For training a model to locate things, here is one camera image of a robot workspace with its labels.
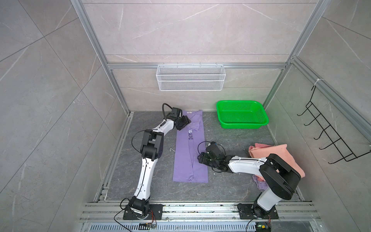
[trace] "purple cloth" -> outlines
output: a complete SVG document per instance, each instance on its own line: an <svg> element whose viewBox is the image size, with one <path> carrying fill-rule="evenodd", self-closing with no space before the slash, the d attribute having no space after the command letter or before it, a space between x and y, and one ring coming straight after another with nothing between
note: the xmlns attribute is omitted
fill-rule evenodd
<svg viewBox="0 0 371 232"><path fill-rule="evenodd" d="M183 115L187 115L191 123L177 131L173 181L208 183L207 166L197 159L197 146L205 141L202 111L183 111ZM201 152L205 152L205 145L200 145Z"/></svg>
<svg viewBox="0 0 371 232"><path fill-rule="evenodd" d="M254 182L257 185L257 189L259 189L260 191L265 191L265 190L267 190L267 188L269 188L267 182L265 182L265 181L259 181L257 179L257 176L256 175L253 175L253 180L254 180Z"/></svg>

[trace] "black mounting plate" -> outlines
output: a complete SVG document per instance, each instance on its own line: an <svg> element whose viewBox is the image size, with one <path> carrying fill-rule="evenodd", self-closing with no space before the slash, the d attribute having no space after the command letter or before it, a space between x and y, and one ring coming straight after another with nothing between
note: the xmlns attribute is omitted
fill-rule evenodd
<svg viewBox="0 0 371 232"><path fill-rule="evenodd" d="M240 219L255 219L256 218L251 212L252 206L253 204L238 204L237 205L238 213L240 214ZM275 206L273 206L269 214L263 217L263 219L269 219L269 216L270 216L270 219L278 219L278 214L277 214L277 210Z"/></svg>
<svg viewBox="0 0 371 232"><path fill-rule="evenodd" d="M152 205L150 204L150 211L152 210L153 216L155 217L156 220L161 220L162 218L162 208L164 205L157 204L157 205ZM148 217L145 218L144 220L149 220L151 219L151 213L148 214ZM138 220L138 218L133 214L133 211L131 210L124 210L124 220Z"/></svg>

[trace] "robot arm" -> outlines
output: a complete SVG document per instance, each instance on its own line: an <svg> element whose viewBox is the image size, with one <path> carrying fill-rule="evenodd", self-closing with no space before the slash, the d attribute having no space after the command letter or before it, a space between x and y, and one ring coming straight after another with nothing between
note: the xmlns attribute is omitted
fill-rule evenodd
<svg viewBox="0 0 371 232"><path fill-rule="evenodd" d="M155 165L162 155L164 136L174 127L181 130L191 122L186 115L182 115L182 110L179 108L169 106L171 113L165 115L164 105L169 106L166 103L162 105L163 121L157 127L144 131L140 147L140 153L142 154L141 174L137 189L128 205L139 219L145 219L149 213L151 181Z"/></svg>
<svg viewBox="0 0 371 232"><path fill-rule="evenodd" d="M198 156L198 161L222 172L263 176L269 188L257 197L251 208L258 218L268 215L282 199L290 200L301 179L300 174L276 154L260 159L225 156L215 142Z"/></svg>

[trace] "white wire basket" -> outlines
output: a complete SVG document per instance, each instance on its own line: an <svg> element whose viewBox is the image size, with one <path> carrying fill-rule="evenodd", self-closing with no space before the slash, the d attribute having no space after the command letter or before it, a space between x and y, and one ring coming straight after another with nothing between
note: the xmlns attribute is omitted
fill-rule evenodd
<svg viewBox="0 0 371 232"><path fill-rule="evenodd" d="M158 65L160 91L222 90L226 72L223 65Z"/></svg>

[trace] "pink towel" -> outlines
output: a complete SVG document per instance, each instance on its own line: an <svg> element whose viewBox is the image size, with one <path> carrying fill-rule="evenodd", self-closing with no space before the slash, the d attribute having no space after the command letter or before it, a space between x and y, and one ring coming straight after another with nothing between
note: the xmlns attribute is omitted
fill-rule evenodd
<svg viewBox="0 0 371 232"><path fill-rule="evenodd" d="M305 177L303 169L299 167L299 165L295 162L294 157L292 157L292 155L286 148L287 144L271 146L261 143L255 143L255 147L249 147L249 154L252 158L265 158L270 154L276 154L281 157L286 163L288 163L293 169L295 169L300 174L301 178Z"/></svg>

